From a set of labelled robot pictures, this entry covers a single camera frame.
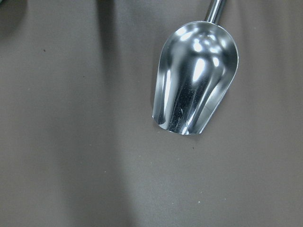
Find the silver metal scoop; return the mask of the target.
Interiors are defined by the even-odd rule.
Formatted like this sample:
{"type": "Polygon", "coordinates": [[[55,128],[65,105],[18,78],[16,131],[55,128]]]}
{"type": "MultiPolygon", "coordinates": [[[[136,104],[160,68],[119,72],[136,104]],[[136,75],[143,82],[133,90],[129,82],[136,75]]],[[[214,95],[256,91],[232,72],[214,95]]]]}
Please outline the silver metal scoop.
{"type": "Polygon", "coordinates": [[[224,5],[223,0],[211,1],[203,21],[184,24],[163,46],[152,117],[164,130],[201,134],[234,79],[239,52],[219,25],[224,5]]]}

